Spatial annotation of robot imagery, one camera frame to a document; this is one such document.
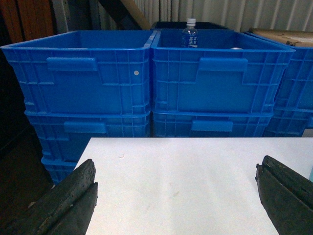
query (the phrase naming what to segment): bottle cap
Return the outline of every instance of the bottle cap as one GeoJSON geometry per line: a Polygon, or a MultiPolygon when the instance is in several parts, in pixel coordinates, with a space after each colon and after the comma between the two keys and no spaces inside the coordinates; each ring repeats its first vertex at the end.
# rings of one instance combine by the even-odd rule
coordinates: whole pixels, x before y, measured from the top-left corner
{"type": "Polygon", "coordinates": [[[187,26],[195,26],[195,25],[196,25],[196,19],[188,18],[187,26]]]}

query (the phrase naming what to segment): plastic crate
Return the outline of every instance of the plastic crate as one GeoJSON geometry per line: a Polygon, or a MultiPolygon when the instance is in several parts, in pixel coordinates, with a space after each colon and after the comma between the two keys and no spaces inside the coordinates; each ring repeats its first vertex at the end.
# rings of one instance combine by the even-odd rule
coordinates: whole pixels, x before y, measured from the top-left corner
{"type": "Polygon", "coordinates": [[[232,30],[199,30],[198,48],[180,38],[162,30],[151,46],[156,111],[272,112],[293,49],[232,30]]]}
{"type": "Polygon", "coordinates": [[[261,137],[272,114],[153,112],[156,137],[261,137]]]}
{"type": "MultiPolygon", "coordinates": [[[[187,27],[187,22],[155,22],[152,25],[152,30],[159,30],[159,29],[170,29],[170,28],[179,28],[184,29],[187,27]]],[[[197,29],[228,29],[225,26],[211,23],[211,22],[196,22],[195,28],[197,29]]]]}
{"type": "Polygon", "coordinates": [[[3,46],[25,96],[42,113],[144,114],[152,31],[74,31],[3,46]]]}
{"type": "Polygon", "coordinates": [[[150,112],[140,116],[25,113],[49,160],[77,162],[91,137],[150,136],[150,112]]]}
{"type": "Polygon", "coordinates": [[[57,185],[65,179],[76,167],[77,163],[52,161],[45,156],[41,159],[47,171],[49,171],[53,183],[57,185]]]}
{"type": "MultiPolygon", "coordinates": [[[[253,34],[254,37],[283,45],[280,42],[253,34]]],[[[313,111],[313,47],[293,47],[295,50],[278,89],[275,105],[282,108],[313,111]]]]}
{"type": "Polygon", "coordinates": [[[301,137],[305,129],[313,129],[313,111],[275,107],[264,137],[301,137]]]}

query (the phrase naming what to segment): white tabletop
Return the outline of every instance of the white tabletop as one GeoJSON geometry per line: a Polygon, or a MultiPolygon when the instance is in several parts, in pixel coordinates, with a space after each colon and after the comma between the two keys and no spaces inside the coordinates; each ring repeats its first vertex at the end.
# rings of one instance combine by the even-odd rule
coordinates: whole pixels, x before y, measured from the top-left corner
{"type": "Polygon", "coordinates": [[[278,235],[260,203],[265,155],[308,178],[313,138],[93,138],[89,235],[278,235]]]}

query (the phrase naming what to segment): crate handle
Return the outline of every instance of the crate handle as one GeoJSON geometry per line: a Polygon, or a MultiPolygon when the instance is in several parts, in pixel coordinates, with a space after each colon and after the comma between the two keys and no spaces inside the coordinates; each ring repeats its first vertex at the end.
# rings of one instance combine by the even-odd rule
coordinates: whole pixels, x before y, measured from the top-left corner
{"type": "Polygon", "coordinates": [[[204,121],[193,120],[191,124],[192,131],[215,131],[231,132],[233,130],[232,121],[204,121]]]}
{"type": "Polygon", "coordinates": [[[310,117],[310,118],[309,118],[307,128],[309,128],[309,129],[313,129],[313,117],[310,117]]]}
{"type": "Polygon", "coordinates": [[[248,60],[241,58],[200,58],[198,70],[245,72],[248,60]]]}
{"type": "Polygon", "coordinates": [[[64,130],[67,133],[107,133],[107,127],[104,122],[80,122],[66,121],[64,122],[64,130]]]}
{"type": "Polygon", "coordinates": [[[48,57],[49,71],[97,71],[95,58],[48,57]]]}

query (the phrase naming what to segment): corrugated metal wall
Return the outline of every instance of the corrugated metal wall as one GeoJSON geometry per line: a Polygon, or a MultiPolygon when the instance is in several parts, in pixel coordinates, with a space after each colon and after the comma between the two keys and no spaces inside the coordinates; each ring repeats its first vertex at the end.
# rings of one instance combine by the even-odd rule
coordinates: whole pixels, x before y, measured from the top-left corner
{"type": "MultiPolygon", "coordinates": [[[[313,0],[134,1],[151,25],[156,21],[186,21],[192,17],[199,22],[213,22],[236,31],[251,27],[313,31],[313,0]]],[[[99,10],[106,14],[101,5],[99,10]]],[[[102,16],[102,29],[116,28],[114,24],[102,16]]]]}

